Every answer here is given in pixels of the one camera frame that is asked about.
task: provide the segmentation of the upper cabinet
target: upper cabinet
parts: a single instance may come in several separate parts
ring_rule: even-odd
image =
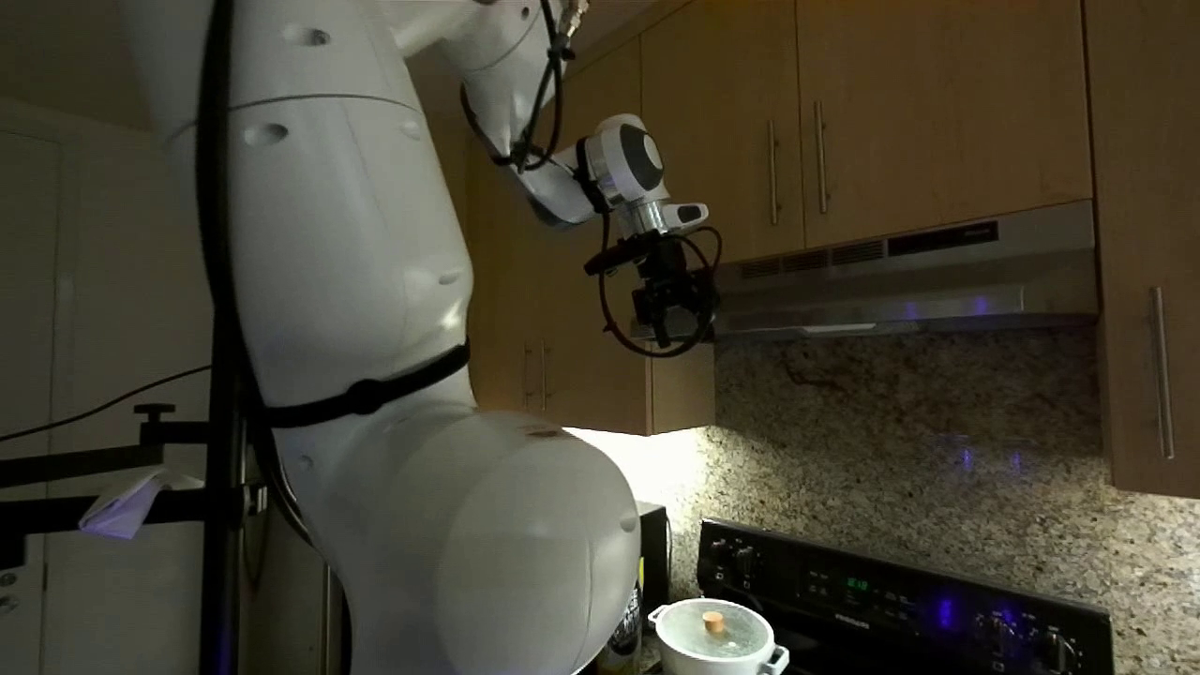
[[[1109,480],[1163,496],[1200,496],[1198,25],[1198,0],[1088,0]]]
[[[613,114],[637,114],[637,40],[572,71],[562,143],[595,133]],[[584,278],[602,226],[549,229],[504,169],[478,156],[472,174],[480,404],[607,433],[712,425],[709,346],[680,360],[645,360],[605,329],[595,278]],[[635,316],[629,280],[624,270],[607,286],[614,318]]]
[[[1078,0],[798,0],[807,244],[1092,195]]]
[[[792,0],[694,0],[640,35],[640,115],[674,199],[712,208],[723,259],[802,249]]]

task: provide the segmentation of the granite backsplash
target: granite backsplash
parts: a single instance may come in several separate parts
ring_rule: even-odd
[[[1097,329],[722,346],[712,428],[589,436],[672,511],[1114,614],[1117,671],[1200,671],[1200,498],[1130,496],[1098,455]]]

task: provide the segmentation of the wooden cabinet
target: wooden cabinet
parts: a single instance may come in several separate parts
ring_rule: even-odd
[[[694,0],[640,35],[640,71],[668,186],[712,208],[723,259],[798,250],[795,0]]]
[[[1200,3],[1088,0],[1117,488],[1200,496]]]
[[[637,40],[572,74],[562,143],[613,114],[637,108]],[[668,433],[712,421],[712,350],[640,360],[607,334],[584,259],[602,229],[549,229],[512,176],[472,160],[478,181],[478,334],[472,383],[483,410],[522,410],[553,425]],[[613,280],[614,316],[629,316],[629,278]]]
[[[807,244],[1092,195],[1078,0],[798,0]]]

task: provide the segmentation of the pot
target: pot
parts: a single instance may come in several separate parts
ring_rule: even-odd
[[[668,675],[780,675],[792,654],[749,609],[699,596],[649,611]]]

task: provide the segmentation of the stove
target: stove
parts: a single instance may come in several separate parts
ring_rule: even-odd
[[[1097,609],[742,526],[702,526],[699,584],[763,611],[792,675],[1114,675],[1109,618]]]

